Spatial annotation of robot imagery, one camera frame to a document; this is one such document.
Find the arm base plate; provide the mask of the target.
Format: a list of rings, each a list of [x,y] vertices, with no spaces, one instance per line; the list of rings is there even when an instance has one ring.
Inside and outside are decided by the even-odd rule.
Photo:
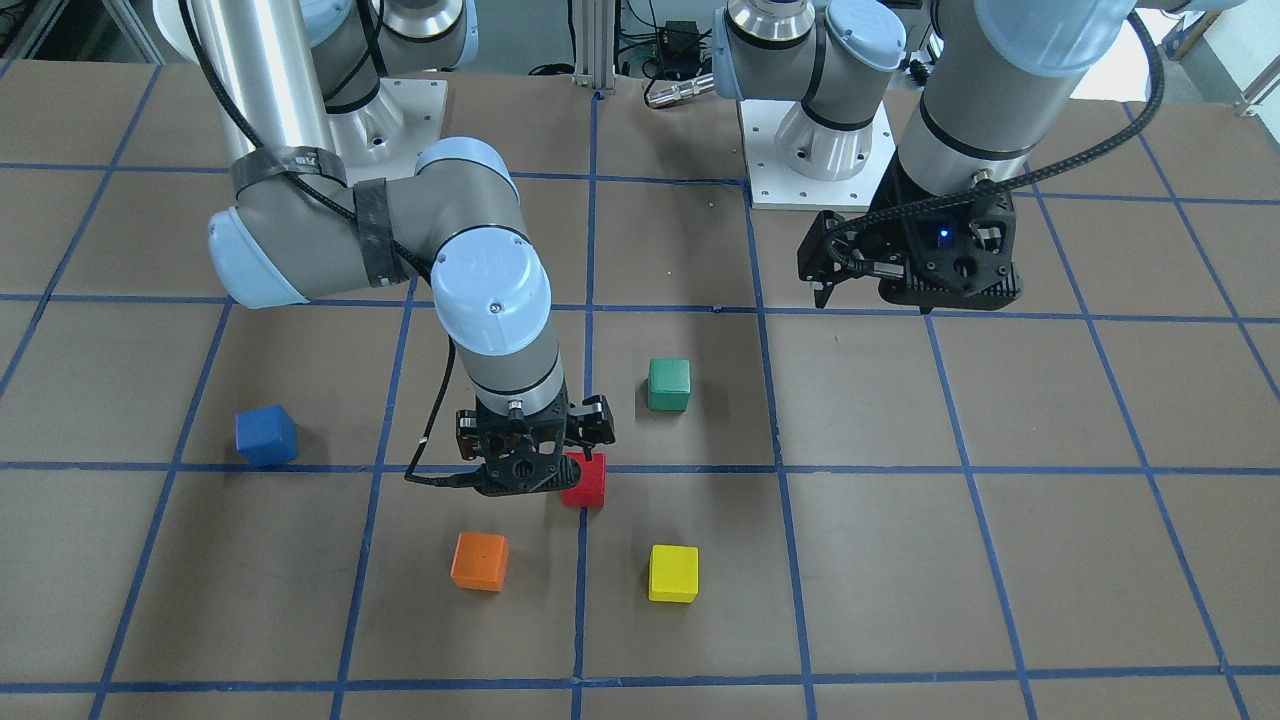
[[[413,176],[419,154],[442,136],[448,95],[443,79],[384,78],[364,106],[330,113],[334,152],[348,183]]]
[[[790,101],[745,100],[739,115],[756,208],[865,211],[896,149],[884,105],[855,131],[819,126]]]

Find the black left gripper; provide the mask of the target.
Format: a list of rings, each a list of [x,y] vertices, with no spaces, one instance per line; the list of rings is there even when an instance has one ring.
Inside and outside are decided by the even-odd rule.
[[[996,311],[1020,299],[1012,264],[1016,211],[1007,192],[881,222],[865,231],[865,258],[902,266],[879,282],[891,304]]]

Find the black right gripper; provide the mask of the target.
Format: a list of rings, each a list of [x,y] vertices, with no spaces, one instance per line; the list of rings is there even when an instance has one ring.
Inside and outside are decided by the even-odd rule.
[[[580,464],[564,456],[568,407],[549,405],[511,418],[479,405],[477,447],[483,456],[475,489],[488,497],[558,492],[579,486]]]

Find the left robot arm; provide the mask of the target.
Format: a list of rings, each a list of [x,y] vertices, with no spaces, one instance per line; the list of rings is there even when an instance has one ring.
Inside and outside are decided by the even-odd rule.
[[[888,304],[995,311],[1021,297],[1015,190],[1101,159],[1164,104],[1166,74],[1137,1],[937,1],[943,49],[867,211],[819,211],[796,251],[822,309],[846,281]],[[1148,64],[1140,114],[1036,170],[1024,164],[1075,87],[1130,26]],[[865,138],[908,32],[879,1],[730,1],[712,24],[716,91],[792,104],[781,143],[808,176],[837,142]]]

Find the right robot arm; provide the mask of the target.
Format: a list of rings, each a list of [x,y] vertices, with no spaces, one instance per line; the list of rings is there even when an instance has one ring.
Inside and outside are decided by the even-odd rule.
[[[471,1],[160,1],[157,23],[221,106],[236,201],[207,247],[252,309],[426,281],[476,405],[456,418],[480,466],[431,486],[485,496],[573,488],[613,441],[605,402],[570,401],[550,282],[499,152],[426,138],[425,83],[477,50]]]

